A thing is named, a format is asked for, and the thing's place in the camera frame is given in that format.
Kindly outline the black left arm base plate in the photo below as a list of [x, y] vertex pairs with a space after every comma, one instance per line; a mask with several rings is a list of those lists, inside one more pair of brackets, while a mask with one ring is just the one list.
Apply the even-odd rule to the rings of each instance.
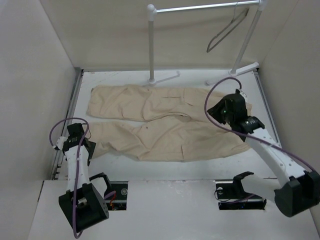
[[106, 199], [109, 211], [126, 211], [129, 183], [127, 181], [111, 181], [111, 187], [107, 187], [104, 196], [115, 191], [115, 194]]

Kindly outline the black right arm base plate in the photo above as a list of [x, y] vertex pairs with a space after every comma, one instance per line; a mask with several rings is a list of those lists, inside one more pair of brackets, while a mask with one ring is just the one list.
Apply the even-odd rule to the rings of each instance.
[[217, 180], [214, 197], [220, 211], [264, 210], [267, 200], [240, 190], [232, 180]]

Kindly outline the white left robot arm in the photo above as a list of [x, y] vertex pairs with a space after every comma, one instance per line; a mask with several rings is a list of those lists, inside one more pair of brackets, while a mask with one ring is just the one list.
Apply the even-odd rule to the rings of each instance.
[[[81, 123], [67, 127], [68, 137], [62, 143], [67, 161], [67, 188], [59, 196], [58, 204], [78, 238], [82, 232], [109, 218], [106, 199], [112, 195], [112, 186], [104, 173], [89, 177], [89, 164], [96, 144], [86, 137]], [[96, 186], [91, 182], [103, 178]]]

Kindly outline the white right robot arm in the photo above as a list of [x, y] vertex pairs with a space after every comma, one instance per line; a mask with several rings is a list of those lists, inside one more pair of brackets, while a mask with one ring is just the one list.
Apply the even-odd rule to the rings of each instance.
[[282, 149], [265, 125], [247, 111], [246, 100], [239, 93], [225, 95], [215, 106], [204, 109], [215, 126], [236, 134], [266, 163], [278, 182], [271, 183], [246, 171], [233, 178], [232, 192], [238, 198], [254, 194], [270, 200], [286, 217], [293, 217], [320, 203], [320, 175], [307, 171], [296, 161], [298, 157]]

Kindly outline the beige trousers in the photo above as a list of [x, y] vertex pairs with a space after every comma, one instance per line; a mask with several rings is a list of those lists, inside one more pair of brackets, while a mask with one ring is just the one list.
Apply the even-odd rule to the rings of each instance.
[[144, 162], [193, 162], [243, 153], [249, 146], [205, 115], [223, 97], [205, 88], [96, 86], [86, 111], [98, 118], [89, 124], [93, 156], [114, 150]]

